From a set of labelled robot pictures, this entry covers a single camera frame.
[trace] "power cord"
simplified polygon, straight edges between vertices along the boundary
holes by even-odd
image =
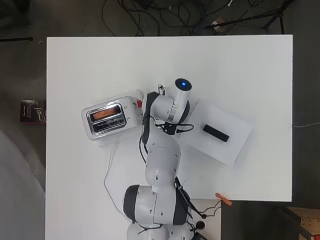
[[[315,122],[315,123],[310,123],[310,124],[305,124],[305,125],[293,125],[293,128],[306,128],[306,127],[312,127],[312,126],[317,126],[320,125],[320,122]]]
[[[112,163],[113,163],[114,155],[115,155],[115,153],[116,153],[116,150],[117,150],[117,148],[118,148],[118,145],[119,145],[119,139],[117,139],[117,140],[114,142],[114,144],[113,144],[113,147],[112,147],[112,150],[111,150],[111,153],[110,153],[108,168],[107,168],[107,171],[106,171],[106,176],[104,177],[104,180],[103,180],[103,185],[104,185],[104,188],[106,189],[106,191],[107,191],[107,193],[108,193],[108,195],[109,195],[109,197],[110,197],[110,199],[111,199],[114,207],[116,208],[116,210],[117,210],[122,216],[124,216],[125,219],[129,220],[129,219],[126,217],[126,215],[124,215],[124,213],[123,213],[121,210],[118,209],[115,201],[113,200],[113,198],[112,198],[112,196],[111,196],[111,194],[110,194],[110,192],[109,192],[109,189],[108,189],[108,187],[107,187],[107,184],[106,184],[106,180],[107,180],[107,177],[108,177],[108,175],[109,175],[109,172],[110,172],[110,169],[111,169],[111,166],[112,166]]]

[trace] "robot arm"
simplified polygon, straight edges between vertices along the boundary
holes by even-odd
[[[180,146],[168,134],[173,135],[176,124],[186,119],[190,109],[188,96],[191,88],[189,81],[177,79],[174,87],[166,89],[165,95],[151,92],[143,101],[141,138],[148,151],[145,177],[150,186],[135,185],[126,191],[124,212],[133,223],[139,224],[133,224],[135,226],[129,228],[130,240],[140,239],[142,233],[156,234],[157,238],[151,238],[154,240],[175,239],[166,234],[173,227],[174,231],[171,230],[171,233],[175,233],[175,236],[182,234],[186,240],[190,239],[186,236],[190,235],[190,230],[183,225],[187,221],[189,207],[175,187],[181,156]],[[167,124],[166,132],[155,126],[155,119]]]

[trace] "white tabletop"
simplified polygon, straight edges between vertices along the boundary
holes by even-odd
[[[291,200],[291,36],[49,38],[47,240],[126,239],[129,223],[103,186],[111,146],[87,138],[81,111],[179,77],[254,128],[231,167],[192,153],[181,160],[191,197]],[[220,215],[210,221],[218,230],[208,234],[219,239]]]

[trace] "small box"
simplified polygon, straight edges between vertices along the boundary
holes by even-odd
[[[45,100],[21,100],[20,122],[22,123],[46,123],[46,101]]]

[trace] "floor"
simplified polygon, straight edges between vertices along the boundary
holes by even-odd
[[[172,0],[156,1],[159,5]],[[214,0],[209,10],[223,5],[226,0]],[[249,9],[246,16],[277,7],[281,0],[264,0],[257,8]],[[0,44],[0,127],[9,137],[18,142],[26,155],[34,155],[45,166],[46,128],[45,126],[25,126],[19,123],[19,104],[22,99],[46,98],[46,38],[50,36],[111,36],[101,20],[103,0],[34,0],[30,11],[32,25],[13,30],[0,31],[0,38],[32,36],[33,42],[11,42]],[[303,125],[320,121],[320,1],[296,0],[285,13],[285,28],[294,36],[293,71],[293,122]],[[225,20],[238,19],[248,9],[247,0],[234,0],[231,7],[213,15],[209,20],[221,16]],[[129,16],[115,0],[108,0],[104,17],[108,26],[118,36],[134,36],[137,28]],[[177,20],[169,19],[175,24]],[[258,20],[254,24],[263,24]],[[145,35],[156,35],[156,25],[148,17],[142,17],[141,24]],[[227,34],[266,34],[252,25],[238,24]],[[272,34],[280,33],[276,21],[271,27]],[[216,34],[212,30],[197,30],[197,34]],[[161,35],[180,35],[180,30],[161,26]],[[300,207],[320,208],[320,148],[318,147],[320,126],[293,130],[293,202]],[[250,239],[258,219],[269,219],[270,208],[259,203],[237,202],[233,209],[223,214],[223,226],[233,231],[223,239]]]

